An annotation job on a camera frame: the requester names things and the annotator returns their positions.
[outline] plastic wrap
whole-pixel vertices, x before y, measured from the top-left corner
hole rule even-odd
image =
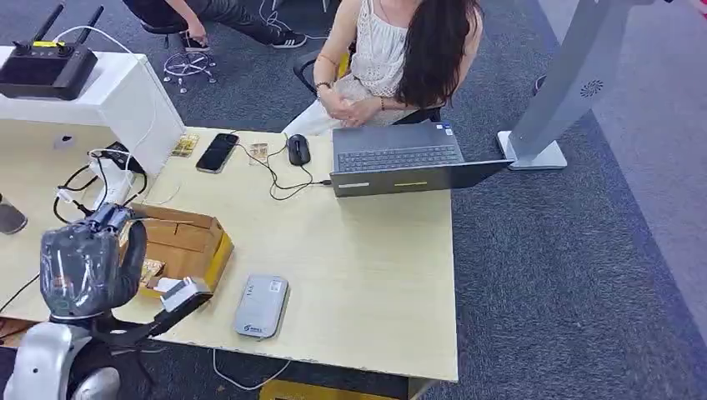
[[[129,208],[107,204],[90,218],[42,236],[40,284],[54,318],[87,318],[120,307],[135,296],[147,234],[134,222],[119,265],[118,237]]]

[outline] power bank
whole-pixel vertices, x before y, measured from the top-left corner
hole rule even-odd
[[[251,275],[236,309],[236,332],[270,338],[278,329],[288,282],[274,275]]]

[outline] computer mouse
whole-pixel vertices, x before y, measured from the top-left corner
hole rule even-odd
[[[296,166],[301,166],[312,159],[309,155],[309,143],[307,138],[302,135],[292,135],[288,139],[288,154],[289,163]]]

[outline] dark pants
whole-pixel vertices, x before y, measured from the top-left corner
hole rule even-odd
[[[279,41],[279,30],[252,15],[238,0],[187,0],[187,4],[202,22],[222,23],[262,44]]]

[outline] stand base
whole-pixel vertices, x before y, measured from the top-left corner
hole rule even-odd
[[[557,141],[553,141],[540,154],[533,158],[524,158],[518,160],[515,156],[515,150],[510,144],[509,136],[511,131],[501,131],[497,136],[499,146],[503,150],[506,159],[517,160],[509,165],[509,169],[513,171],[524,171],[531,169],[562,169],[567,167],[567,160],[564,159],[562,150],[559,149]]]

